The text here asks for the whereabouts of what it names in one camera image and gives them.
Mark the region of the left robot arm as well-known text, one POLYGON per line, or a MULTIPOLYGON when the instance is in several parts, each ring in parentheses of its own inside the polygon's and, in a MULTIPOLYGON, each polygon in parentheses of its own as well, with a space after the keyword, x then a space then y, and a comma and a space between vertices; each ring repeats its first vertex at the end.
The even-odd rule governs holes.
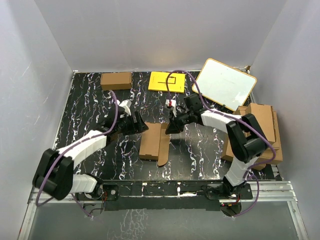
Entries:
POLYGON ((102 181, 91 174, 74 174, 74 169, 90 155, 116 140, 119 134, 128 136, 147 131, 149 127, 140 113, 135 111, 134 115, 120 110, 114 121, 115 113, 112 112, 74 143, 56 150, 45 150, 32 185, 56 200, 75 193, 85 193, 93 200, 99 199, 103 195, 102 181))

